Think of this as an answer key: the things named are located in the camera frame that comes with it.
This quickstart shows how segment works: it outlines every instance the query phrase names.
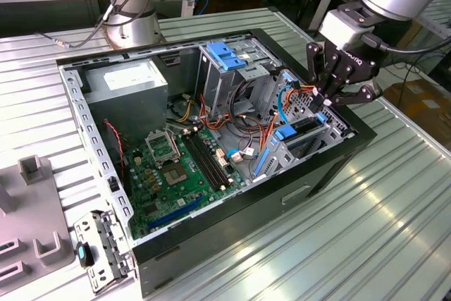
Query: chip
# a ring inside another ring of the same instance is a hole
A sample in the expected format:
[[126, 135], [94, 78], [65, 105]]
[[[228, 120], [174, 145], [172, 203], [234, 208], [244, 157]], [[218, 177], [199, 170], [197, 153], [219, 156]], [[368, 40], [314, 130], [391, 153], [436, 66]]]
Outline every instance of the chip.
[[147, 215], [154, 213], [155, 211], [158, 211], [158, 208], [156, 208], [155, 204], [148, 204], [144, 207], [144, 211]]
[[178, 199], [178, 200], [177, 200], [177, 203], [178, 203], [178, 205], [179, 205], [180, 207], [186, 205], [186, 202], [185, 202], [185, 200], [184, 200], [183, 198]]
[[161, 172], [170, 186], [188, 179], [186, 171], [180, 163], [164, 166]]

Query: blue connector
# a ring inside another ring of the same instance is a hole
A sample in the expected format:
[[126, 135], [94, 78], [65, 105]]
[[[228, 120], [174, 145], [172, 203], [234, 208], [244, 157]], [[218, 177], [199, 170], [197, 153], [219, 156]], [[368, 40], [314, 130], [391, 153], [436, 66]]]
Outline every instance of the blue connector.
[[295, 81], [295, 80], [292, 78], [292, 76], [289, 75], [289, 74], [286, 73], [286, 72], [282, 72], [282, 75], [283, 75], [283, 77], [284, 77], [288, 82]]
[[324, 113], [317, 113], [316, 117], [318, 118], [320, 123], [327, 123], [327, 117], [324, 115]]

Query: motherboard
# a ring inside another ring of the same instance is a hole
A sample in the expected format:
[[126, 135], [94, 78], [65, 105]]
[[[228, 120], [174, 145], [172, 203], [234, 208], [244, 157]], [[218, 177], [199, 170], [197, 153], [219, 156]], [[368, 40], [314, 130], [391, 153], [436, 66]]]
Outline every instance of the motherboard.
[[135, 211], [130, 221], [134, 239], [245, 186], [207, 129], [180, 135], [161, 131], [158, 137], [151, 136], [150, 141], [147, 138], [146, 143], [126, 151], [124, 157], [128, 165], [125, 184]]

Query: green motherboard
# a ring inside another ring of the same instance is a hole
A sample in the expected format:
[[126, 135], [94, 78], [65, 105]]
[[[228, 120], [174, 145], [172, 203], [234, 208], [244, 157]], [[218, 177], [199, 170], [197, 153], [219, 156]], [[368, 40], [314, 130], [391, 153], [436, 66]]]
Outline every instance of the green motherboard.
[[125, 186], [128, 188], [128, 199], [135, 211], [130, 221], [134, 239], [166, 226], [245, 185], [240, 174], [230, 164], [226, 167], [220, 166], [215, 155], [220, 146], [210, 131], [200, 130], [197, 136], [208, 151], [202, 154], [202, 158], [209, 156], [216, 161], [216, 167], [221, 169], [229, 181], [227, 186], [221, 186], [221, 189], [218, 189], [218, 186], [210, 184], [211, 177], [209, 182], [206, 175], [211, 174], [204, 175], [205, 166], [200, 166], [202, 164], [194, 160], [195, 156], [192, 156], [188, 150], [192, 150], [192, 146], [185, 144], [187, 140], [181, 135], [173, 138], [180, 152], [180, 159], [177, 162], [166, 161], [162, 166], [157, 166], [155, 163], [156, 155], [161, 156], [171, 151], [165, 138], [152, 141], [150, 145], [154, 150], [153, 154], [146, 144], [125, 152], [129, 170], [129, 179]]

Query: ram slot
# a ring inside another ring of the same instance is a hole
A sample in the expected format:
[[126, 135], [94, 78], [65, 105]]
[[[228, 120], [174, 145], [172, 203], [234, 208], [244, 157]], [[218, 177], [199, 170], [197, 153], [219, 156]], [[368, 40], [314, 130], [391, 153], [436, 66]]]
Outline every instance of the ram slot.
[[185, 143], [186, 148], [190, 152], [192, 158], [200, 168], [201, 172], [208, 180], [210, 186], [214, 190], [218, 190], [221, 186], [221, 183], [215, 178], [213, 171], [209, 168], [208, 163], [204, 160], [202, 153], [199, 153], [197, 147], [194, 145], [192, 138], [190, 136], [184, 137], [183, 142]]
[[194, 136], [194, 144], [197, 146], [197, 149], [205, 154], [205, 160], [209, 162], [210, 167], [214, 171], [214, 175], [217, 177], [217, 179], [221, 182], [221, 185], [228, 186], [229, 182], [227, 180], [226, 175], [222, 171], [221, 167], [219, 167], [219, 164], [216, 162], [215, 158], [211, 155], [209, 149], [205, 146], [205, 144], [202, 142], [202, 139], [195, 135]]

